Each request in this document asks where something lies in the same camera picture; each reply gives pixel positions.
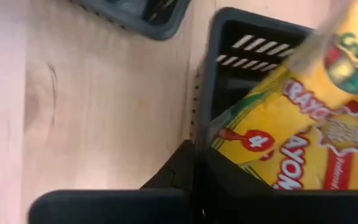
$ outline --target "wooden surface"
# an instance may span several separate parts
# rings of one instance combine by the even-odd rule
[[[209,21],[224,6],[316,27],[329,1],[194,0],[166,42],[66,1],[0,4],[0,223],[23,222],[51,190],[133,189],[157,172],[188,137]]]

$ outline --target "wood grain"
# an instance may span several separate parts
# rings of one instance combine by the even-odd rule
[[[28,6],[28,19],[0,21],[0,223],[5,214],[23,222],[51,190],[135,189],[157,172],[188,138],[195,74],[219,8],[316,27],[329,6],[194,0],[177,35],[155,42],[67,1],[20,1],[14,9],[24,15]]]

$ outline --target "black plastic tray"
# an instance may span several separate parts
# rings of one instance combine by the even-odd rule
[[[190,0],[70,0],[154,40],[177,32]]]
[[[216,13],[208,53],[200,69],[199,101],[191,136],[206,145],[209,122],[243,98],[300,45],[310,28],[234,8]]]

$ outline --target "red number 4 circle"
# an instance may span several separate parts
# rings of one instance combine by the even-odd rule
[[[263,152],[274,145],[274,138],[264,131],[250,130],[242,138],[242,145],[252,152]]]

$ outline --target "black plastic basket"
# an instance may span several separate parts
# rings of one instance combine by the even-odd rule
[[[190,0],[70,0],[122,28],[155,40],[177,32]]]
[[[209,49],[196,86],[191,136],[208,148],[209,122],[243,98],[302,43],[311,29],[269,17],[224,8],[216,13]]]

